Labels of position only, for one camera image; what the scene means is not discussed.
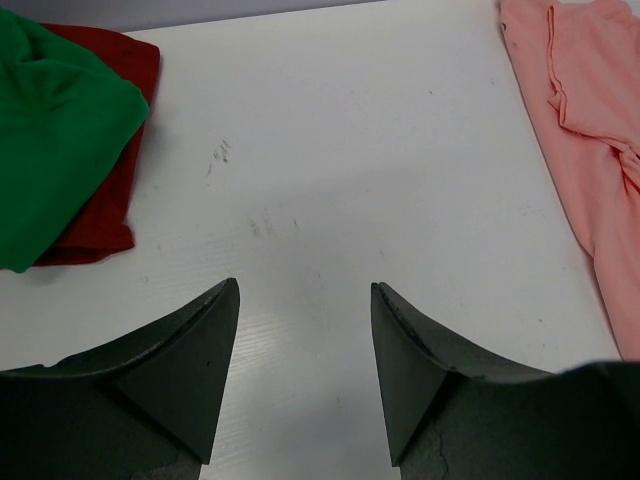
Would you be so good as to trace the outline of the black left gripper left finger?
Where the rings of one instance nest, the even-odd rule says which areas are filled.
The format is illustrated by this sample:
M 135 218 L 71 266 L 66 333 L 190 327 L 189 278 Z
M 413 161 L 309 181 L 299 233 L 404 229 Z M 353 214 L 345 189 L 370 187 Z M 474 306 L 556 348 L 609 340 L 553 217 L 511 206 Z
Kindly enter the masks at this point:
M 1 374 L 5 479 L 195 479 L 211 460 L 237 332 L 227 279 L 55 365 Z

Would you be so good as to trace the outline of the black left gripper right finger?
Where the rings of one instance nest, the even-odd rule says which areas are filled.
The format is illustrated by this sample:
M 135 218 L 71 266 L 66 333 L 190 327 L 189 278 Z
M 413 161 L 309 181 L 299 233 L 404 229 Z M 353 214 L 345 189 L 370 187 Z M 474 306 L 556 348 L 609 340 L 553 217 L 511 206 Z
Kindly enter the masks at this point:
M 635 479 L 639 366 L 560 373 L 492 353 L 371 287 L 391 462 L 405 479 Z

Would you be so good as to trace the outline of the pink t-shirt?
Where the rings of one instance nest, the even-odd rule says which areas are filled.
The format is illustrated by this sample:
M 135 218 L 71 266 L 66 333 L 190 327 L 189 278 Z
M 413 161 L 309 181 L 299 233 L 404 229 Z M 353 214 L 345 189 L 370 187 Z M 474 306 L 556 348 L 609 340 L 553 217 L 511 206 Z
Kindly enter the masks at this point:
M 639 358 L 639 18 L 624 1 L 502 1 L 514 73 L 623 359 Z

